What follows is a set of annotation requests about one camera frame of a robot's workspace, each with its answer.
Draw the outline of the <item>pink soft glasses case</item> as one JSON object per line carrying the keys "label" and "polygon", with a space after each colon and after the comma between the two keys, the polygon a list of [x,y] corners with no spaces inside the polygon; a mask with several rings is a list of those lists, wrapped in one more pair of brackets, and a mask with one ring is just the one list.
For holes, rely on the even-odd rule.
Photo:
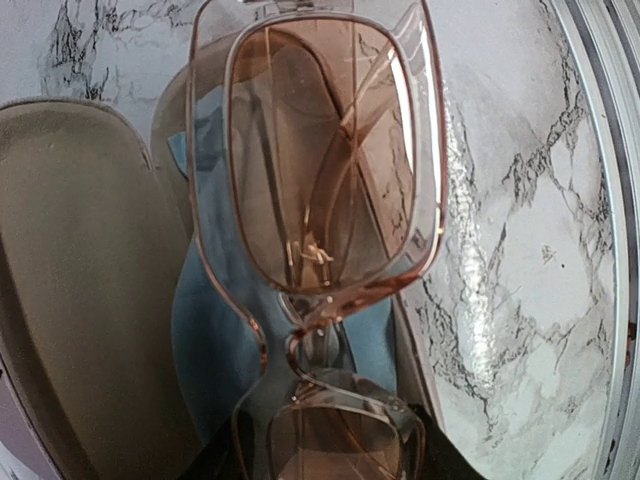
{"label": "pink soft glasses case", "polygon": [[95,102],[1,109],[1,357],[66,479],[177,479],[209,443],[172,348],[196,244],[187,69],[164,90],[149,141]]}

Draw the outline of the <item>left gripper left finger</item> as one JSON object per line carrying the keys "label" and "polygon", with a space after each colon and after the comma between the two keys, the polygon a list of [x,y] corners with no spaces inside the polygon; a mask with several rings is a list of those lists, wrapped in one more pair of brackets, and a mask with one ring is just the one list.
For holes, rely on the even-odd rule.
{"label": "left gripper left finger", "polygon": [[223,424],[216,431],[190,466],[177,477],[177,480],[239,479],[240,466],[229,424]]}

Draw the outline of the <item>pink transparent sunglasses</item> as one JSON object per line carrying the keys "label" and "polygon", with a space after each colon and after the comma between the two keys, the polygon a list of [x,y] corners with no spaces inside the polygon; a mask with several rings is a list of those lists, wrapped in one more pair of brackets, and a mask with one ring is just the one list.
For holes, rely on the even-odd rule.
{"label": "pink transparent sunglasses", "polygon": [[196,245],[259,374],[216,479],[417,479],[433,401],[400,294],[443,237],[423,1],[207,1],[186,136]]}

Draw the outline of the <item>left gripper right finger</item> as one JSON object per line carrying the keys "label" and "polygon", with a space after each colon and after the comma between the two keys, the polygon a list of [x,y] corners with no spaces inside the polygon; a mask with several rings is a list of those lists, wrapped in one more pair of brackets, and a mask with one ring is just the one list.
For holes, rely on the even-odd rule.
{"label": "left gripper right finger", "polygon": [[414,413],[426,431],[426,448],[420,474],[422,480],[485,480],[447,438],[422,405]]}

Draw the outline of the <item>front aluminium rail base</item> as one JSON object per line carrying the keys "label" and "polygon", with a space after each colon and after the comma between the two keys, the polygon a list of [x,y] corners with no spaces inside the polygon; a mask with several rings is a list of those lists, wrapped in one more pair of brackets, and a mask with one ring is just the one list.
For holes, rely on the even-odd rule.
{"label": "front aluminium rail base", "polygon": [[595,476],[639,476],[639,4],[556,1],[584,86],[612,222],[615,315]]}

